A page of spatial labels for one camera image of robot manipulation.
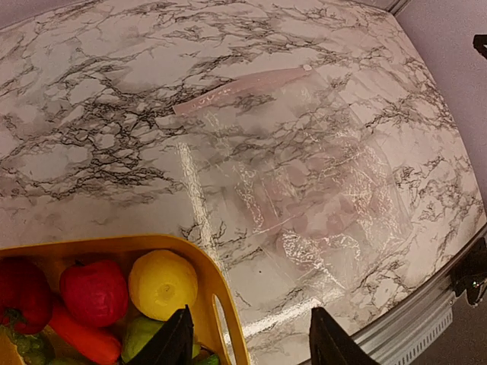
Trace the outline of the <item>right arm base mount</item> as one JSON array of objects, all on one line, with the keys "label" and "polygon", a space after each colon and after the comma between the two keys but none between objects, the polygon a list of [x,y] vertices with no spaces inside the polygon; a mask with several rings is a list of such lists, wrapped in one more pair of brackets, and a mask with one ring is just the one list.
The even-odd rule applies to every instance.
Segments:
[{"label": "right arm base mount", "polygon": [[451,272],[456,297],[466,293],[470,306],[478,306],[486,294],[486,241],[479,238]]}]

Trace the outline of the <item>clear zip top bag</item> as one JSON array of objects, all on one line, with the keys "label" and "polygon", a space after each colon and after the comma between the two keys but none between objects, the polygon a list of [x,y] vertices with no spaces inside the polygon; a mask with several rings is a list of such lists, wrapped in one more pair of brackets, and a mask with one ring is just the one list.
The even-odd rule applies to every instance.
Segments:
[{"label": "clear zip top bag", "polygon": [[344,294],[410,235],[385,153],[311,66],[244,75],[173,111],[207,208],[293,282]]}]

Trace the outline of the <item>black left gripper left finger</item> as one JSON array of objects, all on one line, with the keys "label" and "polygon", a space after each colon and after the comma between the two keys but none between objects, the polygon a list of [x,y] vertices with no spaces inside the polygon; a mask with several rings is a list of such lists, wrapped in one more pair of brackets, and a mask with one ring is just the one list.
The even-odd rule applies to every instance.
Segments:
[{"label": "black left gripper left finger", "polygon": [[193,319],[189,307],[178,309],[135,355],[131,364],[171,365],[192,363]]}]

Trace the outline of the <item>red toy apple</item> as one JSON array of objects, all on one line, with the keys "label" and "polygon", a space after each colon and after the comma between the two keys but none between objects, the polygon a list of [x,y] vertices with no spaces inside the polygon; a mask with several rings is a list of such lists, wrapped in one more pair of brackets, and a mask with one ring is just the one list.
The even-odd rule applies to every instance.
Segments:
[{"label": "red toy apple", "polygon": [[110,326],[124,317],[129,307],[125,276],[112,260],[76,263],[61,274],[59,289],[68,311],[86,326]]}]

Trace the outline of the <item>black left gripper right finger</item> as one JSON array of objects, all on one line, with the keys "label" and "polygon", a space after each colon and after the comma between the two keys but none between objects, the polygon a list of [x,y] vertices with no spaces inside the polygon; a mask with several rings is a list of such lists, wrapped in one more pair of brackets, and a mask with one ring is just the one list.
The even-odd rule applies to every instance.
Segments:
[{"label": "black left gripper right finger", "polygon": [[323,308],[311,310],[310,360],[316,364],[371,364],[371,358]]}]

